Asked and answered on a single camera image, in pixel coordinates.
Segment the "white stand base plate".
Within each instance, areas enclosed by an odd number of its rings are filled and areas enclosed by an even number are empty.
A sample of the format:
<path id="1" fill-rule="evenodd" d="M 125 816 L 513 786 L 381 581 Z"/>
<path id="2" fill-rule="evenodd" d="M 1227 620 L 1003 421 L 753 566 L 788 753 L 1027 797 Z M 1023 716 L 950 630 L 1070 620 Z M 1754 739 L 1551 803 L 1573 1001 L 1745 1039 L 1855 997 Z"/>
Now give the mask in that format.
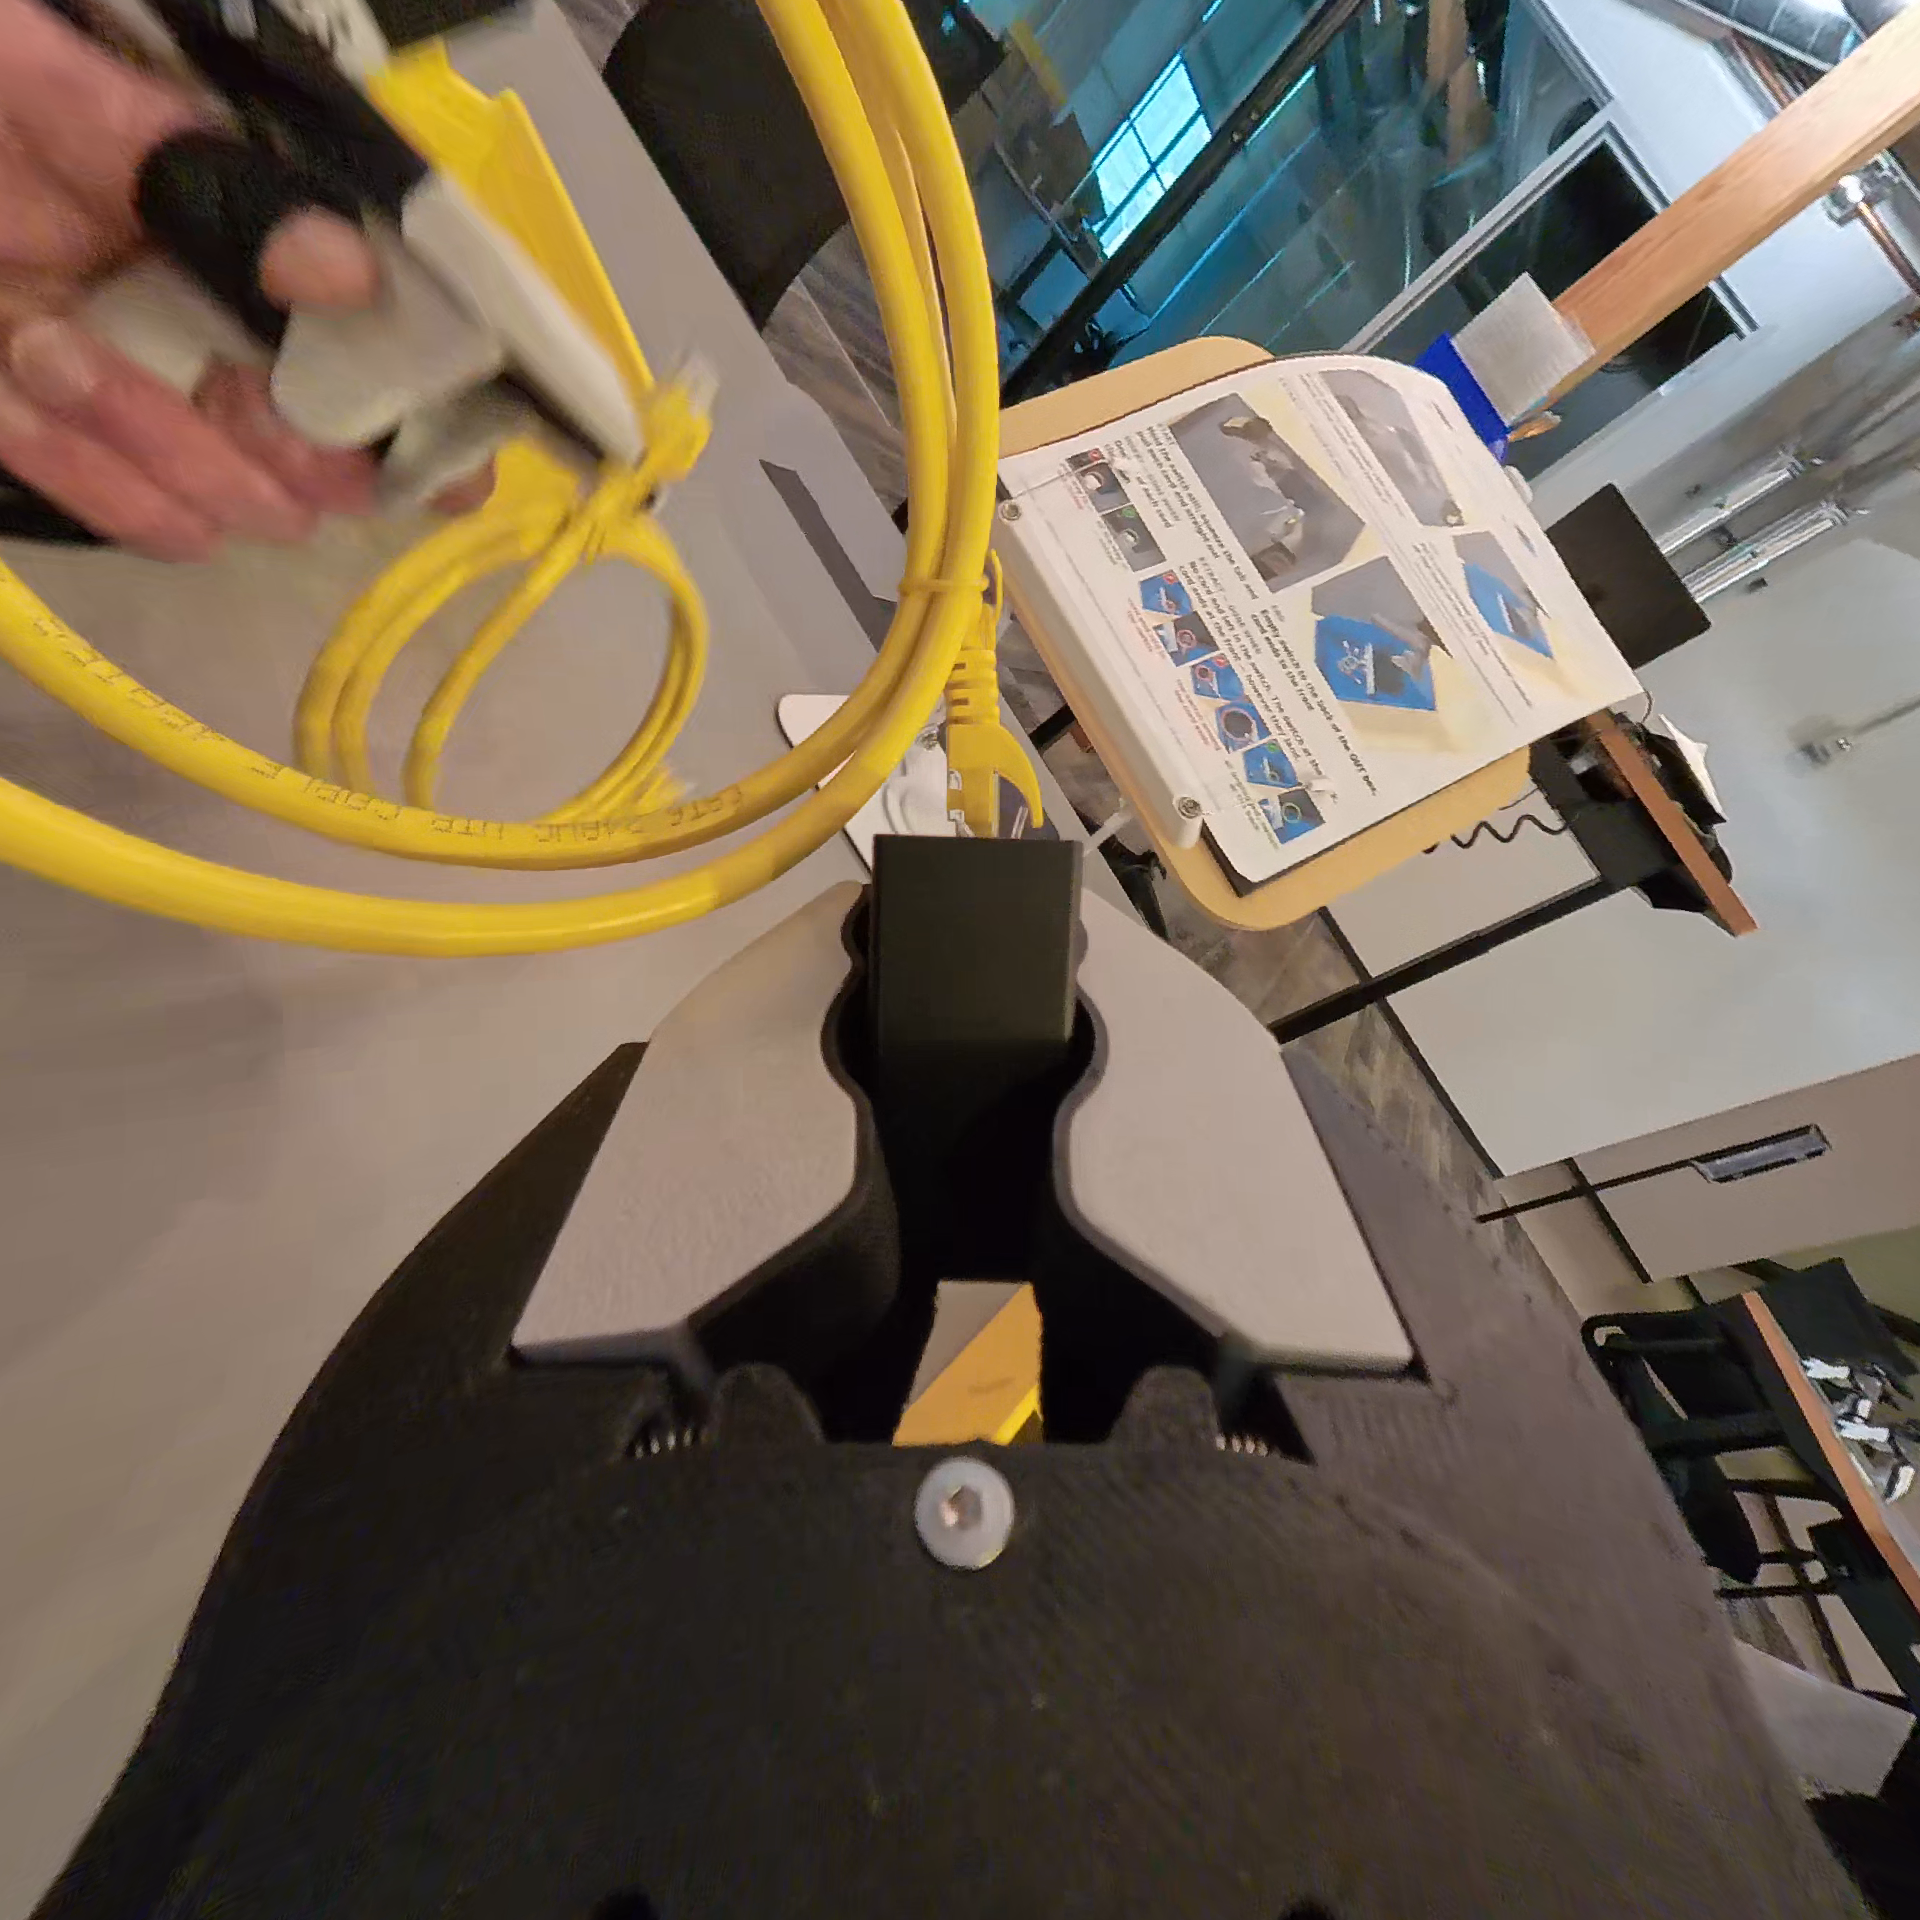
<path id="1" fill-rule="evenodd" d="M 787 733 L 787 743 L 803 746 L 844 704 L 844 694 L 781 696 L 778 723 Z M 957 811 L 957 797 L 950 791 L 947 709 L 933 711 L 877 793 L 848 820 L 844 836 L 851 844 L 855 860 L 860 860 L 867 877 L 873 877 L 874 844 L 881 836 L 971 836 L 971 829 Z M 1063 829 L 1063 820 L 1053 803 L 1044 803 L 1040 811 L 1035 811 L 1023 789 L 1010 776 L 997 779 L 997 836 L 1067 836 L 1084 844 L 1097 844 L 1097 840 L 1090 840 L 1087 826 L 1075 813 L 1070 813 Z"/>

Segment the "person's left hand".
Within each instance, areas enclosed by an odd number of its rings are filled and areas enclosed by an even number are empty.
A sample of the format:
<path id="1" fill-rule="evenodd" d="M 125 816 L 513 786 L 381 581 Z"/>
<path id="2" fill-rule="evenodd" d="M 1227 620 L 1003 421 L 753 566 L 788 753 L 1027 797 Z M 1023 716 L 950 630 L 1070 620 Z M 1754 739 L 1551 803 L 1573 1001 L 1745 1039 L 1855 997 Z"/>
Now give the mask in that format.
<path id="1" fill-rule="evenodd" d="M 378 491 L 375 459 L 301 437 L 260 371 L 218 366 L 180 394 L 81 323 L 94 281 L 147 251 L 141 166 L 215 127 L 175 79 L 41 3 L 4 6 L 4 466 L 155 560 L 301 541 Z"/>

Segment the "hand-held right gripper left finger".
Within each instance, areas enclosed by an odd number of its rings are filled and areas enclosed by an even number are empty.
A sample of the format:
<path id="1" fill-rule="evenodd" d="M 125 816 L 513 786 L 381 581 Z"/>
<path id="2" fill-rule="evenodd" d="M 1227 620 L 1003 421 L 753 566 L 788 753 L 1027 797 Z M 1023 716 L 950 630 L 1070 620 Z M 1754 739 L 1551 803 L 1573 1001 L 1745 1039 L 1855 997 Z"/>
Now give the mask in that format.
<path id="1" fill-rule="evenodd" d="M 845 1064 L 851 931 L 830 886 L 654 1027 L 545 1253 L 515 1356 L 660 1366 L 694 1399 L 740 1366 L 835 1397 L 897 1306 L 900 1201 Z"/>

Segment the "black square panel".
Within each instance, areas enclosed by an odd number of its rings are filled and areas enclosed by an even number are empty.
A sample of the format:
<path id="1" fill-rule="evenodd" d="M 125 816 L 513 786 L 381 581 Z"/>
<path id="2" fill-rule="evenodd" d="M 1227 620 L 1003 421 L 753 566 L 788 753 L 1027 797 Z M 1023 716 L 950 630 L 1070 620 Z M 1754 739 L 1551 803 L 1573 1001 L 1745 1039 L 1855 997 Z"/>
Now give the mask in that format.
<path id="1" fill-rule="evenodd" d="M 1644 670 L 1711 629 L 1617 486 L 1550 523 L 1547 536 L 1628 667 Z"/>

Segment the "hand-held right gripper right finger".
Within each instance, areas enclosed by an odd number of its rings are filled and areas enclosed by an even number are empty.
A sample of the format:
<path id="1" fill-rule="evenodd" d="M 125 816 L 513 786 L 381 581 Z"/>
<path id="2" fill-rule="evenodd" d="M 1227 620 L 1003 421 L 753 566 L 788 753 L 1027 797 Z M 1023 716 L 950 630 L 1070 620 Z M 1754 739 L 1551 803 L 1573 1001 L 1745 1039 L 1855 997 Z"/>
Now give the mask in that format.
<path id="1" fill-rule="evenodd" d="M 1031 1286 L 1048 1437 L 1108 1437 L 1158 1367 L 1278 1437 L 1280 1373 L 1417 1379 L 1421 1350 L 1280 1043 L 1108 899 L 1080 903 L 1075 1079 Z"/>

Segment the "wooden beam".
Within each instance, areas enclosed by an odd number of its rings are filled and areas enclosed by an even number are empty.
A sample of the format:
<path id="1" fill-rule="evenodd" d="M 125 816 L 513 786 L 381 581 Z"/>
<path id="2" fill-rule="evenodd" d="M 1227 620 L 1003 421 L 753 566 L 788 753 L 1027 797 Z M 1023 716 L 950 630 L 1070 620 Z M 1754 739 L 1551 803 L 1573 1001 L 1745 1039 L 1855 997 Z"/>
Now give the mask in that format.
<path id="1" fill-rule="evenodd" d="M 1914 126 L 1918 10 L 1905 7 L 1554 299 L 1560 344 L 1578 357 L 1541 400 L 1621 357 Z"/>

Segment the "black chair back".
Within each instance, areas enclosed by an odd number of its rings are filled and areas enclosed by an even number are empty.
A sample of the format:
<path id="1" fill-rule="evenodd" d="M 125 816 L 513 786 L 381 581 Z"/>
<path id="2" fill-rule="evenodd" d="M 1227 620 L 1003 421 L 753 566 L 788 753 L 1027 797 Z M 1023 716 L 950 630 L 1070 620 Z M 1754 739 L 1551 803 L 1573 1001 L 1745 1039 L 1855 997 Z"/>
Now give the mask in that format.
<path id="1" fill-rule="evenodd" d="M 643 3 L 603 79 L 757 330 L 851 216 L 754 3 Z"/>

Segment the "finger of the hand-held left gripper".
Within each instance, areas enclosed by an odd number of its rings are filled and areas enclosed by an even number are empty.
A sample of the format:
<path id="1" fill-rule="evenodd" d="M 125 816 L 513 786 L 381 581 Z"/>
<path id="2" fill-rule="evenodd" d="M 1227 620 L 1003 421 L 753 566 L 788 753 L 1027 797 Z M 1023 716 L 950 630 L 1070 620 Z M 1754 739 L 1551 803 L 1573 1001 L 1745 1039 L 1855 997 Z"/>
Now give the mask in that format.
<path id="1" fill-rule="evenodd" d="M 301 306 L 274 361 L 274 409 L 310 443 L 378 456 L 385 506 L 424 506 L 513 437 L 497 333 L 414 264 L 388 264 L 357 311 Z"/>
<path id="2" fill-rule="evenodd" d="M 497 340 L 510 389 L 603 459 L 637 461 L 637 403 L 613 347 L 461 181 L 430 167 L 401 201 L 401 240 Z"/>

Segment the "black network switch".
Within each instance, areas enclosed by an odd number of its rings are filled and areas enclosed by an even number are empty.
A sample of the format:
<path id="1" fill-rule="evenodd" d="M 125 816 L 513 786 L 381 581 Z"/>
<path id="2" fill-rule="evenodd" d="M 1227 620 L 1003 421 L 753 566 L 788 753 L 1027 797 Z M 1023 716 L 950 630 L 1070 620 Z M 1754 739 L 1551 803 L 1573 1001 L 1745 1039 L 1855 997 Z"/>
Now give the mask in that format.
<path id="1" fill-rule="evenodd" d="M 868 1096 L 914 1283 L 1020 1279 L 1077 1043 L 1070 840 L 874 840 Z"/>

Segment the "printed instruction sheet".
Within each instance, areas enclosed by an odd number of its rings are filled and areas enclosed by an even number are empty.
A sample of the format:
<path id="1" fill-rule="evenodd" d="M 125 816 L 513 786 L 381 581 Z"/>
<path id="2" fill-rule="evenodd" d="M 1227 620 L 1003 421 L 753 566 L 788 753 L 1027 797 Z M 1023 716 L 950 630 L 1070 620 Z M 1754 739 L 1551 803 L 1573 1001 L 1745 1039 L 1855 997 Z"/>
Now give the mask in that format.
<path id="1" fill-rule="evenodd" d="M 1191 899 L 1255 926 L 1364 834 L 1644 687 L 1425 371 L 1165 347 L 1000 417 L 997 556 Z"/>

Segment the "white textured pad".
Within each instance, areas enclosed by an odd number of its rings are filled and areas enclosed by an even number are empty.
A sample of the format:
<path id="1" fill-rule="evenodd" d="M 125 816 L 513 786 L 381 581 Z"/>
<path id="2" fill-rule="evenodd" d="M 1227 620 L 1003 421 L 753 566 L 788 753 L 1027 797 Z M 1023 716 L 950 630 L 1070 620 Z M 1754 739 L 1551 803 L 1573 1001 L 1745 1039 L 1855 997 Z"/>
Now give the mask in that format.
<path id="1" fill-rule="evenodd" d="M 1457 327 L 1451 344 L 1504 421 L 1541 409 L 1594 360 L 1590 333 L 1530 273 Z"/>

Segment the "white device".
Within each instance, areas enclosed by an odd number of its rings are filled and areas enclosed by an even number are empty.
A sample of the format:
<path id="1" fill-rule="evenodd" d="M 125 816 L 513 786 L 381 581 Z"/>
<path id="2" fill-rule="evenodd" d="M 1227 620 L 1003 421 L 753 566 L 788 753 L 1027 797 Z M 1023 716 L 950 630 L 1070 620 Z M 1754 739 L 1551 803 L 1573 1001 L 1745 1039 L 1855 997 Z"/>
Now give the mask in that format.
<path id="1" fill-rule="evenodd" d="M 1714 834 L 1725 813 L 1707 769 L 1707 747 L 1657 714 L 1640 723 L 1637 737 L 1674 804 L 1698 830 Z"/>

